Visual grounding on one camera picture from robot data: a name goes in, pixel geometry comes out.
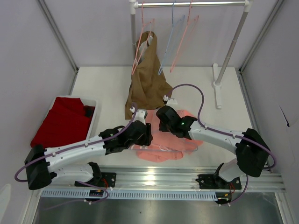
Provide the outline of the pink pleated skirt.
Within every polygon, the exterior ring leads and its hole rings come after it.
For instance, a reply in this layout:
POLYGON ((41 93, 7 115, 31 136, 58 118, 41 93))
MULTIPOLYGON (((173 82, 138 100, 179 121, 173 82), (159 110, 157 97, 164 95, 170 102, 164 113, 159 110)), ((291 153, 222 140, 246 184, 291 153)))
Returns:
POLYGON ((198 150, 203 144, 200 140, 189 140, 161 132, 159 130, 160 120, 156 115, 157 110, 148 110, 146 122, 151 124, 151 135, 153 140, 149 146, 133 145, 132 150, 143 160, 151 162, 164 162, 167 160, 180 160, 185 154, 191 154, 198 150))

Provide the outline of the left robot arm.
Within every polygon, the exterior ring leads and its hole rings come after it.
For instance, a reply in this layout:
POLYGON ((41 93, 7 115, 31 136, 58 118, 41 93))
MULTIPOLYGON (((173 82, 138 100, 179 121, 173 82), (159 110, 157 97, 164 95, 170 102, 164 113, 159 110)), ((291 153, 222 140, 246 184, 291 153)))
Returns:
POLYGON ((149 146, 152 139, 151 125, 137 120, 66 146, 44 148, 38 144, 30 150, 24 162, 28 188, 42 189, 54 182, 98 186, 102 174, 97 163, 89 162, 83 168, 75 168, 73 163, 93 156, 120 153, 132 145, 149 146))

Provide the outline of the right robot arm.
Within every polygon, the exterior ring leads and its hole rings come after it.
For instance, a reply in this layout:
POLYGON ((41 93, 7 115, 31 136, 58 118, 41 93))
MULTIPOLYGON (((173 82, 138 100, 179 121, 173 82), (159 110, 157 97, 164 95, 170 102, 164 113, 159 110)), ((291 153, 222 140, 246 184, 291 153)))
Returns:
POLYGON ((178 138, 204 141, 236 156, 216 169, 208 185, 212 189, 224 189, 241 175, 259 177, 270 156, 270 149, 254 129, 238 132, 208 126, 191 116, 180 117, 167 105, 160 108, 156 115, 160 120, 160 131, 169 132, 178 138))

